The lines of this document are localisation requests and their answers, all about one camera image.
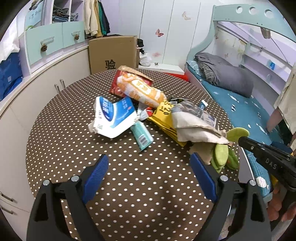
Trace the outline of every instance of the orange snack package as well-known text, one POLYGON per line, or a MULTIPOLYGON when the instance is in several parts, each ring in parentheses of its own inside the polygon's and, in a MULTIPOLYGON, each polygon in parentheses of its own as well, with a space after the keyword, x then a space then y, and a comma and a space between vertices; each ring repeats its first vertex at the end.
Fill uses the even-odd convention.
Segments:
POLYGON ((152 83, 153 83, 153 80, 151 78, 149 78, 148 76, 144 75, 143 73, 135 70, 135 69, 132 69, 132 68, 129 68, 127 66, 120 66, 116 72, 116 75, 114 77, 114 80, 112 82, 112 85, 111 85, 111 88, 109 90, 109 93, 111 94, 114 94, 114 95, 117 95, 117 96, 120 96, 120 97, 125 97, 126 95, 121 91, 121 89, 117 86, 117 78, 119 76, 122 75, 122 71, 124 72, 130 72, 130 73, 133 73, 133 74, 136 74, 138 76, 141 77, 141 79, 149 86, 152 86, 152 83))
POLYGON ((122 71, 117 78, 117 86, 127 96, 150 107, 157 108, 167 99, 163 92, 147 85, 140 76, 132 73, 122 71))

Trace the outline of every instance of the human hand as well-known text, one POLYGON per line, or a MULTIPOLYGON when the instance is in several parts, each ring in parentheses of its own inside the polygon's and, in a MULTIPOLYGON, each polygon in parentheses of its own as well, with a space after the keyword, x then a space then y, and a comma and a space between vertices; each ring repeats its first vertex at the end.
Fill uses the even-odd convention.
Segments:
MULTIPOLYGON (((270 221, 277 220, 279 218, 279 211, 281 210, 282 198, 280 195, 280 186, 277 185, 273 191, 272 200, 268 204, 267 213, 270 221)), ((281 221, 291 220, 296 215, 296 203, 294 203, 283 215, 281 221)))

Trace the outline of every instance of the drawer handle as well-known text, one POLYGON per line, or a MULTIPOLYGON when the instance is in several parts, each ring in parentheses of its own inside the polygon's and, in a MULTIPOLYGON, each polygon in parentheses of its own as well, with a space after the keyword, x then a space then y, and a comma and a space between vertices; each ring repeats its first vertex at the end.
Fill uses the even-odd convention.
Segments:
POLYGON ((74 36, 74 39, 75 39, 75 40, 78 40, 79 37, 80 37, 80 36, 79 36, 78 34, 76 34, 76 35, 74 36))
POLYGON ((60 79, 60 82, 61 82, 63 88, 65 89, 66 88, 65 81, 63 79, 60 79))
POLYGON ((50 38, 47 38, 47 39, 44 39, 44 40, 41 40, 40 41, 40 43, 41 43, 40 51, 45 52, 47 50, 47 44, 52 43, 53 41, 54 41, 54 36, 50 37, 50 38))
POLYGON ((54 87, 56 88, 57 93, 59 94, 60 93, 59 86, 57 84, 54 84, 54 87))
POLYGON ((8 197, 8 196, 5 196, 2 192, 0 192, 0 196, 2 196, 2 197, 4 197, 4 198, 8 199, 8 200, 11 201, 11 202, 14 201, 12 198, 10 198, 10 197, 8 197))
POLYGON ((47 50, 47 45, 46 44, 42 44, 40 51, 41 52, 45 52, 46 50, 47 50))
POLYGON ((79 35, 80 31, 75 31, 72 33, 72 36, 74 37, 74 40, 78 40, 80 38, 80 35, 79 35))
POLYGON ((0 208, 1 208, 3 211, 5 211, 5 212, 7 212, 7 213, 9 213, 9 214, 14 214, 13 211, 9 211, 9 210, 7 210, 6 208, 4 208, 4 207, 2 207, 2 206, 0 206, 0 208))

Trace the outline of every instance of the barcode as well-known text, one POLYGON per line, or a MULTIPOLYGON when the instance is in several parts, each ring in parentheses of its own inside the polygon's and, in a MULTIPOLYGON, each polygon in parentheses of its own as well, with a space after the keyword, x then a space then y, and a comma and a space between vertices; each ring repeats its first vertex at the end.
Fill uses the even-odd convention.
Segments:
POLYGON ((143 146, 145 146, 145 145, 148 143, 148 140, 147 140, 147 138, 146 138, 146 136, 145 136, 144 134, 142 134, 142 135, 139 136, 139 142, 140 142, 143 146))

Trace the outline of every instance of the light blue bed frame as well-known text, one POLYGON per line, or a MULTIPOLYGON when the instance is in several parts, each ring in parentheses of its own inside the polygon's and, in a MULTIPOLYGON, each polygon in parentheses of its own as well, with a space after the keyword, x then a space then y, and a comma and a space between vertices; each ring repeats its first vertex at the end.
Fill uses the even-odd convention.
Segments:
POLYGON ((263 27, 281 34, 288 39, 296 42, 296 36, 290 25, 284 19, 280 11, 271 4, 230 4, 213 6, 211 25, 206 38, 197 46, 193 47, 187 60, 194 60, 196 53, 203 51, 215 37, 215 29, 218 21, 245 23, 258 27, 263 27), (268 18, 268 12, 271 11, 273 18, 268 18))

